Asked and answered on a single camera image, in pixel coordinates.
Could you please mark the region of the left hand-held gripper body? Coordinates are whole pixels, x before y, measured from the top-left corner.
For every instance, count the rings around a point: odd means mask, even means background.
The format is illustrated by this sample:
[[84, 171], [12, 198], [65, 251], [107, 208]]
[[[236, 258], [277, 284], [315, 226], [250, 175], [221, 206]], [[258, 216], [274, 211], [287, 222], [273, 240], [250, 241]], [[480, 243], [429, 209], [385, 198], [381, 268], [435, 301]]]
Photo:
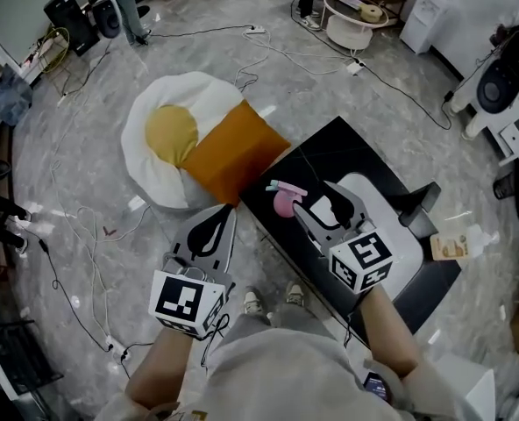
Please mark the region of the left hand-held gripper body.
[[148, 313], [166, 328], [203, 339], [227, 303], [234, 287], [231, 275], [204, 271], [167, 256], [153, 274]]

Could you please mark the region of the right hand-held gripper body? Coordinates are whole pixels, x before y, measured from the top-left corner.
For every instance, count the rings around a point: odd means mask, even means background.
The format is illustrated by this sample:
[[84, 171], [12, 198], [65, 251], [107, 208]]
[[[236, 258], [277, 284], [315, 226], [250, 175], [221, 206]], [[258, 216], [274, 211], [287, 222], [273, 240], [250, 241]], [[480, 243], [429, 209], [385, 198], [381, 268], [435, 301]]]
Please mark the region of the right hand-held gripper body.
[[360, 295], [387, 279], [395, 255], [386, 233], [371, 219], [357, 227], [321, 223], [318, 239], [324, 272]]

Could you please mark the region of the pink spray bottle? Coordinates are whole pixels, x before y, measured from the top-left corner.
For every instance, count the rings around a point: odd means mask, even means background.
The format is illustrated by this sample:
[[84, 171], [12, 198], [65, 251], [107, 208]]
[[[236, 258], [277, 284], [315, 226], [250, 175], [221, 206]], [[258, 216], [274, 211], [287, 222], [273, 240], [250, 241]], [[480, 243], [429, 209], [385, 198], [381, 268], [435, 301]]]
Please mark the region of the pink spray bottle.
[[293, 184], [272, 180], [266, 191], [273, 191], [273, 206], [275, 212], [282, 218], [292, 218], [294, 216], [294, 202], [301, 203], [302, 199], [308, 195], [308, 191]]

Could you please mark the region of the person's right forearm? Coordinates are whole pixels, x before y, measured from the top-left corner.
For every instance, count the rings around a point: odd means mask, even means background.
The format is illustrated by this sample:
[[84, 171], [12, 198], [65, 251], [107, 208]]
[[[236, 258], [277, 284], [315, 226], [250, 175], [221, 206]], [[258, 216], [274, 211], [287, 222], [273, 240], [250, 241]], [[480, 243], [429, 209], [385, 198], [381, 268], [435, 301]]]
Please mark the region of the person's right forearm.
[[372, 287], [359, 307], [373, 358], [401, 379], [407, 377], [423, 355], [387, 292], [381, 285]]

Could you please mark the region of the person's left forearm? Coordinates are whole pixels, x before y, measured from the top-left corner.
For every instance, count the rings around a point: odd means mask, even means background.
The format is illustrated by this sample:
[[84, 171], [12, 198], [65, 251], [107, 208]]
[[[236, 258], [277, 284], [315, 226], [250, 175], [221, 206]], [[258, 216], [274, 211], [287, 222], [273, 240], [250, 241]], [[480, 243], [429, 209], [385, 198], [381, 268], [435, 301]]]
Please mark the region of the person's left forearm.
[[147, 409], [176, 403], [192, 344], [188, 335], [163, 329], [130, 377], [125, 394]]

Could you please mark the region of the white detergent bottle orange label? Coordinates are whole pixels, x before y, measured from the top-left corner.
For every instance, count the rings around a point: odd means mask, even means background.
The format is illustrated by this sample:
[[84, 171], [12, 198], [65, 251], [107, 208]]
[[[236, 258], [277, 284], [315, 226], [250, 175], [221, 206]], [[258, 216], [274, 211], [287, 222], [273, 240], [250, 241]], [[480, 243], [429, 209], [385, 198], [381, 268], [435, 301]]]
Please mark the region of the white detergent bottle orange label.
[[482, 255], [487, 246], [499, 240], [498, 231], [488, 233], [474, 224], [458, 231], [431, 235], [430, 248], [433, 260], [466, 260]]

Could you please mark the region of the white sink basin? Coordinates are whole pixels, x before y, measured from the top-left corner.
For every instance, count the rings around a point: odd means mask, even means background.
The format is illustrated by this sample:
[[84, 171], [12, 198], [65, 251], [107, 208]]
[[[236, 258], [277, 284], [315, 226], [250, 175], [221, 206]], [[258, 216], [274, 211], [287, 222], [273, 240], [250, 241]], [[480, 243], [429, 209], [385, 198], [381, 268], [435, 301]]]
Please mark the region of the white sink basin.
[[[380, 284], [391, 298], [396, 298], [422, 266], [423, 249], [412, 232], [400, 224], [396, 211], [368, 178], [350, 173], [337, 184], [349, 189], [363, 201], [367, 211], [366, 219], [371, 219], [389, 238], [395, 261], [387, 279]], [[338, 225], [331, 212], [330, 201], [325, 195], [306, 209], [327, 225]], [[315, 241], [310, 241], [320, 252], [319, 245]]]

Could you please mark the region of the person's left shoe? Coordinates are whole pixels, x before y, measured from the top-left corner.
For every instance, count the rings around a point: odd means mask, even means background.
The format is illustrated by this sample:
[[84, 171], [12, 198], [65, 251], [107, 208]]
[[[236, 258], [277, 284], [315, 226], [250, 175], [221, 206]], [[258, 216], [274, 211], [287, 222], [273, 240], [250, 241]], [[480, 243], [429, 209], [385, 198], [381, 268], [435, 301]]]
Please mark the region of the person's left shoe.
[[256, 288], [249, 287], [245, 290], [243, 309], [244, 313], [250, 316], [260, 316], [265, 314], [262, 298]]

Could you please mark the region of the person's shoe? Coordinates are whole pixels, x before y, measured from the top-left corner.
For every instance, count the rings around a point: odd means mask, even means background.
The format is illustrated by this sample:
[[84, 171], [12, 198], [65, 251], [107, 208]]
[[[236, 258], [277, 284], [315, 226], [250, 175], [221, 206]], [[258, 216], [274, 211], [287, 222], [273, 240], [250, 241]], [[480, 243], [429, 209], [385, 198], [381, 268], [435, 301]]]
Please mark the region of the person's shoe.
[[290, 282], [288, 284], [285, 303], [293, 304], [299, 307], [303, 307], [305, 305], [305, 294], [301, 284], [298, 282]]
[[256, 288], [249, 287], [245, 290], [243, 309], [244, 313], [250, 316], [260, 316], [265, 314], [262, 298]]

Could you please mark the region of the person's right shoe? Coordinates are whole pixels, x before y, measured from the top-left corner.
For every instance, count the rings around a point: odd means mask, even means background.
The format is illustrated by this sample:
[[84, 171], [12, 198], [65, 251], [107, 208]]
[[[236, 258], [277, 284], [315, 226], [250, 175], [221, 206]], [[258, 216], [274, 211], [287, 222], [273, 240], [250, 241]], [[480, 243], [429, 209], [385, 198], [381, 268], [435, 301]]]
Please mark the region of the person's right shoe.
[[305, 294], [301, 284], [298, 282], [290, 282], [288, 284], [285, 303], [293, 304], [299, 307], [303, 307], [305, 305]]

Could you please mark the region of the black faucet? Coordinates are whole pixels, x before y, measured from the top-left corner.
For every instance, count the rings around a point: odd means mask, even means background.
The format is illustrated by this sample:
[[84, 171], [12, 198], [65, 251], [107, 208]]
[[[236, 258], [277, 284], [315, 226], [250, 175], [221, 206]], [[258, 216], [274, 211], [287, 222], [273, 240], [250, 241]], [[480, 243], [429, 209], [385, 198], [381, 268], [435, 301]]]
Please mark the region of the black faucet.
[[436, 226], [430, 220], [430, 212], [440, 193], [440, 186], [431, 182], [408, 194], [389, 196], [387, 200], [396, 211], [400, 224], [417, 239], [426, 239], [437, 233]]

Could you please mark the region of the black-topped sink cabinet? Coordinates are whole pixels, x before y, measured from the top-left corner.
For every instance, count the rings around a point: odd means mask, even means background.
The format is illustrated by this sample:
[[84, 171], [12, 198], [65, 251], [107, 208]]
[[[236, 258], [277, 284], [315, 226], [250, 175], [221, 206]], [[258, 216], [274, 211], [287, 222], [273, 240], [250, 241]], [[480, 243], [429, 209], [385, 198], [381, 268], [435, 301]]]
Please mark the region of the black-topped sink cabinet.
[[[274, 197], [265, 190], [272, 180], [290, 182], [309, 192], [306, 202], [312, 205], [323, 196], [320, 180], [338, 182], [350, 173], [368, 178], [386, 200], [410, 193], [385, 161], [345, 120], [337, 117], [266, 170], [240, 198], [288, 264], [330, 307], [338, 321], [350, 326], [358, 339], [365, 342], [364, 322], [359, 311], [352, 308], [356, 297], [324, 272], [322, 256], [299, 223], [278, 216]], [[461, 271], [453, 260], [432, 259], [430, 237], [417, 241], [423, 249], [423, 264], [401, 293], [391, 298], [411, 332], [417, 332], [431, 316]]]

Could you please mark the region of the white egg-shaped beanbag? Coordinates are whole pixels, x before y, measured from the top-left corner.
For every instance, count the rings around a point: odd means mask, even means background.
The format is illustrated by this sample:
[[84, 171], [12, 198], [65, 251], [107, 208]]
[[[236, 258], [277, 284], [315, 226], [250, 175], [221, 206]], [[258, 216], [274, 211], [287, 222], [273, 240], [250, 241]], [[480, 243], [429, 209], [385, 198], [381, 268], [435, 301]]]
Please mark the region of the white egg-shaped beanbag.
[[199, 71], [158, 78], [137, 96], [120, 143], [127, 173], [147, 201], [167, 209], [189, 207], [179, 167], [161, 159], [149, 144], [146, 125], [152, 114], [167, 107], [168, 114], [189, 115], [200, 142], [242, 101], [232, 83]]

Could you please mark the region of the orange cushion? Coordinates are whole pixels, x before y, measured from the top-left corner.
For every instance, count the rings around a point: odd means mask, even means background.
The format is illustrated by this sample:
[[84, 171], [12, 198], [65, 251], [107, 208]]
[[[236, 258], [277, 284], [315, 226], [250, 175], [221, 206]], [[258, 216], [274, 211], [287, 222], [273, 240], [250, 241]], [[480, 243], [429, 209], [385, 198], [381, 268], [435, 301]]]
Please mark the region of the orange cushion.
[[219, 203], [236, 206], [239, 194], [289, 148], [244, 100], [191, 151], [181, 168]]

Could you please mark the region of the person's beige clothing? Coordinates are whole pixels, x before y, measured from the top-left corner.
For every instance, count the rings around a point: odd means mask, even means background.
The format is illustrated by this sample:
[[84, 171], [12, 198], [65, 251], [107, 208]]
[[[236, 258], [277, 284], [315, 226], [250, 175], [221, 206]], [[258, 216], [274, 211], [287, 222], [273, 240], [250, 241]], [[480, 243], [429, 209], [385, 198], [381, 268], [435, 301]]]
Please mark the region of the person's beige clothing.
[[391, 402], [364, 388], [335, 339], [268, 328], [219, 346], [193, 403], [147, 409], [117, 394], [95, 421], [480, 421], [427, 361], [404, 378], [378, 361], [367, 365]]

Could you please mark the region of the black phone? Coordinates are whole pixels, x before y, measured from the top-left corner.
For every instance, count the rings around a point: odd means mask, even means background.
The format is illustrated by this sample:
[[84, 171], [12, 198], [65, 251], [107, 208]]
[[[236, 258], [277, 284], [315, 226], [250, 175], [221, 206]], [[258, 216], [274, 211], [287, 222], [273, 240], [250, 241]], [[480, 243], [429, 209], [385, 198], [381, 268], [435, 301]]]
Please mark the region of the black phone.
[[364, 389], [385, 401], [392, 402], [392, 393], [386, 382], [375, 372], [369, 372], [364, 381]]

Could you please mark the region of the black mesh basket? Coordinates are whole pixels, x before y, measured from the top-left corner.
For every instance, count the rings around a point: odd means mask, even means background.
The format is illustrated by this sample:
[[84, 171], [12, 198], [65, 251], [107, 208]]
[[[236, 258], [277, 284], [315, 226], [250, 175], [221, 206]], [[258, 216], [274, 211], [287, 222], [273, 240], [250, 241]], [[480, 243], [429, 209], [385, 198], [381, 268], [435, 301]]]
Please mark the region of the black mesh basket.
[[515, 174], [513, 172], [497, 179], [493, 183], [494, 196], [498, 200], [510, 198], [515, 195]]

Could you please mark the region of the white stool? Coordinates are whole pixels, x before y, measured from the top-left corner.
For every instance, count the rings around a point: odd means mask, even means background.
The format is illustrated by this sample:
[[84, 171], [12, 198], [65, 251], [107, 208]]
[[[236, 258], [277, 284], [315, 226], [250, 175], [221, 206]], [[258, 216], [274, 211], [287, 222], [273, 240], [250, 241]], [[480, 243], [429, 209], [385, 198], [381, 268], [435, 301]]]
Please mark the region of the white stool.
[[435, 363], [437, 371], [478, 414], [481, 421], [495, 421], [494, 370], [446, 353]]

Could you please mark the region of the round white coffee table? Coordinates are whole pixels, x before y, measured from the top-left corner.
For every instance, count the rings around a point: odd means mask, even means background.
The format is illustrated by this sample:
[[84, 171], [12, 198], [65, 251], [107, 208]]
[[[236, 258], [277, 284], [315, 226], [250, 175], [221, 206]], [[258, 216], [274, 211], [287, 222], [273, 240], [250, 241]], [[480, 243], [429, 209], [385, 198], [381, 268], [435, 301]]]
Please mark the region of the round white coffee table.
[[366, 49], [373, 31], [385, 27], [388, 14], [371, 0], [323, 0], [322, 27], [328, 38], [345, 49]]

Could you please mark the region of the white low cabinet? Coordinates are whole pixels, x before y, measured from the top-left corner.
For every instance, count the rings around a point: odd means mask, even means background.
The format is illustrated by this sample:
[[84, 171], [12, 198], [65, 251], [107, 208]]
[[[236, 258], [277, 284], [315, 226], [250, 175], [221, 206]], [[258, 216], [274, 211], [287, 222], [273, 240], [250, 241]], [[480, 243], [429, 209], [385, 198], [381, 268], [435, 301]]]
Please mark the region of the white low cabinet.
[[480, 128], [487, 128], [503, 153], [499, 166], [519, 159], [519, 94], [504, 111], [490, 114], [480, 109], [476, 116]]

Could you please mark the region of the white water dispenser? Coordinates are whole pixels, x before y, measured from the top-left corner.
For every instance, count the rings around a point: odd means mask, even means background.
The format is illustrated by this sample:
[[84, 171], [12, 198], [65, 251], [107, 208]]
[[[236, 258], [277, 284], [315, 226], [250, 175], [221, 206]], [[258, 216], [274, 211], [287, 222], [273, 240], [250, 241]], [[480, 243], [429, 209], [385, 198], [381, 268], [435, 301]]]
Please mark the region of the white water dispenser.
[[449, 0], [416, 0], [401, 31], [401, 41], [415, 54], [426, 53], [449, 6]]

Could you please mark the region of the yellow-green hoop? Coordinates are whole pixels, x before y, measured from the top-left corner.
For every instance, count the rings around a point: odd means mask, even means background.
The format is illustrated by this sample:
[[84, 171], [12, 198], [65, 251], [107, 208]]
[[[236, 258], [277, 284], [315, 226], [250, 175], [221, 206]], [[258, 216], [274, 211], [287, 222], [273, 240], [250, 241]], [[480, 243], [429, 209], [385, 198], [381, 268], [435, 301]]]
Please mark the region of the yellow-green hoop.
[[50, 26], [39, 40], [37, 59], [43, 74], [55, 70], [67, 57], [70, 47], [69, 31], [64, 27]]

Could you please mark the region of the blue-grey painting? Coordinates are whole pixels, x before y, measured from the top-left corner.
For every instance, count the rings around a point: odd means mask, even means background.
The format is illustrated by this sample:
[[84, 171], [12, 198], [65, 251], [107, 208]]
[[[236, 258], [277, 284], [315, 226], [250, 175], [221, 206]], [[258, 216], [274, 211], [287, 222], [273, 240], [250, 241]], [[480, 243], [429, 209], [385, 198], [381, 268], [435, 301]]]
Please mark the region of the blue-grey painting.
[[0, 121], [16, 126], [32, 107], [32, 88], [5, 64], [0, 71]]

